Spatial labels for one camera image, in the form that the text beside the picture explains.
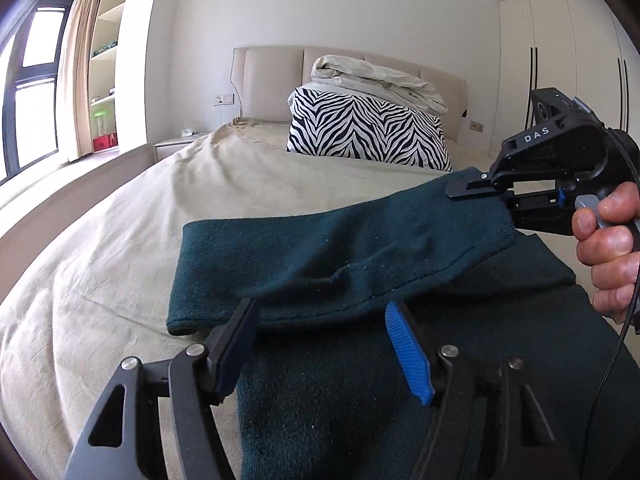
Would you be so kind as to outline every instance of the white wall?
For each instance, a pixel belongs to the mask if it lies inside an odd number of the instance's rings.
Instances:
[[[151,144],[176,136],[169,99],[176,1],[154,0],[151,10],[145,70],[146,142]]]
[[[126,0],[116,58],[120,152],[170,137],[169,74],[175,0]]]
[[[397,57],[464,77],[469,118],[462,141],[488,150],[500,65],[494,0],[178,0],[171,73],[171,124],[214,130],[239,107],[213,107],[232,93],[236,46],[334,46]]]

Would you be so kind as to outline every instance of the wall shelf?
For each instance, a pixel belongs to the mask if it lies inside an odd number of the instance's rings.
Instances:
[[[116,98],[116,94],[107,95],[107,97],[103,97],[102,99],[98,99],[97,101],[94,101],[93,103],[91,103],[90,106],[97,106],[104,103],[108,103],[109,101],[113,101],[115,98]]]
[[[112,46],[109,50],[101,52],[97,56],[93,56],[91,61],[116,61],[116,51],[118,46]]]
[[[92,53],[112,41],[118,41],[120,24],[126,5],[129,5],[127,0],[100,0],[91,44]],[[93,62],[89,63],[88,91],[91,97],[99,97],[97,101],[89,103],[92,138],[97,137],[100,130],[94,112],[102,108],[109,112],[102,117],[104,131],[115,132],[117,130],[115,95],[108,95],[109,90],[115,87],[117,52],[118,46],[112,46],[90,59]]]
[[[100,16],[98,16],[99,20],[105,20],[107,22],[120,23],[122,19],[122,11],[124,10],[124,2],[113,7],[113,9],[109,9],[106,12],[103,12]]]

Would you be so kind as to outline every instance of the human hand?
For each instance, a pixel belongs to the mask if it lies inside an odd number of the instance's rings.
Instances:
[[[636,184],[625,182],[598,204],[603,220],[623,224],[640,216],[640,198]],[[613,319],[625,320],[626,308],[631,302],[640,251],[632,253],[634,240],[631,231],[616,225],[596,230],[596,216],[586,207],[578,209],[572,218],[572,229],[578,238],[577,256],[591,266],[591,281],[599,290],[591,303],[594,309]]]

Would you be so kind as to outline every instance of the window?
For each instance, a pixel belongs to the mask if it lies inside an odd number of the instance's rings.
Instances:
[[[73,0],[39,0],[0,53],[0,184],[58,151],[56,79]]]

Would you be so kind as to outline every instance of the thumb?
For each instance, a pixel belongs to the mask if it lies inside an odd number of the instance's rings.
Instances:
[[[640,216],[640,198],[636,184],[620,184],[613,193],[601,200],[598,212],[603,220],[614,224],[623,224]]]

